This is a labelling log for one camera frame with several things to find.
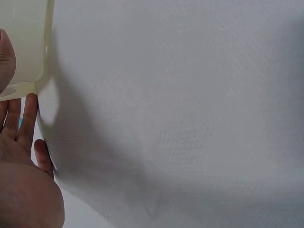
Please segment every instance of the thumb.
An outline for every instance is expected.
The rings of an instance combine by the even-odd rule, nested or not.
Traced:
[[[48,147],[46,143],[43,140],[38,139],[34,144],[34,148],[38,167],[42,171],[46,172],[52,179],[54,179],[53,164],[48,154]]]
[[[0,93],[8,86],[16,71],[16,57],[10,38],[0,29]]]

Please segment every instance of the white fabric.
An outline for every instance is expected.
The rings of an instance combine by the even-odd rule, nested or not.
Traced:
[[[303,12],[56,1],[39,99],[61,187],[116,228],[304,227]]]

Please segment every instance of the translucent plastic container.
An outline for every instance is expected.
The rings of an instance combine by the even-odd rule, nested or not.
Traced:
[[[0,101],[36,92],[36,81],[45,73],[48,0],[0,0],[0,28],[15,49],[17,68]]]

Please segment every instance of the finger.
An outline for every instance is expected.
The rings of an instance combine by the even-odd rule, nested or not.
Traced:
[[[46,143],[39,139],[35,142],[34,148],[38,167],[42,171],[46,172],[52,179],[54,179],[53,164],[49,156]]]
[[[35,94],[27,95],[25,101],[24,114],[21,127],[16,136],[16,142],[19,143],[29,154],[33,144],[33,136],[35,129],[35,122],[38,111],[38,99]]]
[[[16,71],[16,57],[7,33],[0,29],[0,93],[7,87]]]
[[[15,140],[19,126],[21,99],[9,101],[9,111],[1,134]]]
[[[0,132],[2,131],[5,117],[8,113],[9,102],[2,101],[0,102]]]

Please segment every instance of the white surface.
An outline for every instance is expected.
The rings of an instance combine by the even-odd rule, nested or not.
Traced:
[[[22,110],[24,109],[25,99],[22,99]],[[36,123],[34,132],[34,141],[42,139],[42,135]],[[34,146],[32,147],[33,162],[37,165],[35,157]],[[92,210],[87,204],[80,199],[72,196],[65,190],[61,190],[65,203],[65,224],[63,228],[112,228],[112,226],[103,218],[101,218],[97,212]]]
[[[303,10],[56,1],[39,99],[61,187],[115,228],[303,227]]]
[[[31,82],[44,73],[44,31],[48,0],[1,0],[0,28],[10,37],[17,58],[13,83]]]

